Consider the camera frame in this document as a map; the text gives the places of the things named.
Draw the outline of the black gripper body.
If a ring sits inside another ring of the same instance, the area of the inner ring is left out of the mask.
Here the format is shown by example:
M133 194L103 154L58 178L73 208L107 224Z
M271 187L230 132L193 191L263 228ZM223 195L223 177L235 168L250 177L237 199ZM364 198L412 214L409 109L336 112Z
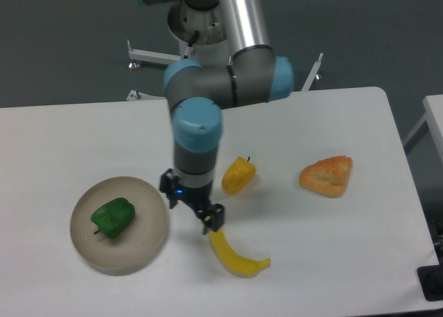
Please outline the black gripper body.
M179 181L174 188L175 197L192 208L195 213L208 213L211 205L210 194L212 192L212 185L211 181L206 185L191 188Z

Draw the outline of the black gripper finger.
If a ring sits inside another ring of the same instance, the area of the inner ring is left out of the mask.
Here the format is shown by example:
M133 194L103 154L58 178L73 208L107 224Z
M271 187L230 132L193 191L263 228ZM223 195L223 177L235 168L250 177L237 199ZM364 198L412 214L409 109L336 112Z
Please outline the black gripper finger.
M177 186L179 178L174 174L173 169L166 170L160 178L159 191L166 195L169 201L169 208L174 208L177 203Z
M225 207L219 203L207 204L202 210L197 211L197 217L204 225L203 234L208 234L210 231L216 233L224 225Z

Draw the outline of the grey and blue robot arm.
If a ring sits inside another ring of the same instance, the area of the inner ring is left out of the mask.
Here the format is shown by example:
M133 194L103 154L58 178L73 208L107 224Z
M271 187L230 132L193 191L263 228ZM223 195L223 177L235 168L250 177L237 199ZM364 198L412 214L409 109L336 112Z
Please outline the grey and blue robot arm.
M163 77L174 165L161 176L159 189L171 206L184 202L205 231L215 232L224 224L224 207L210 201L222 110L288 97L294 88L293 69L271 48L260 0L139 1L177 7L176 22L189 32L189 46L205 37L211 22L228 43L230 64L205 67L184 55L166 68Z

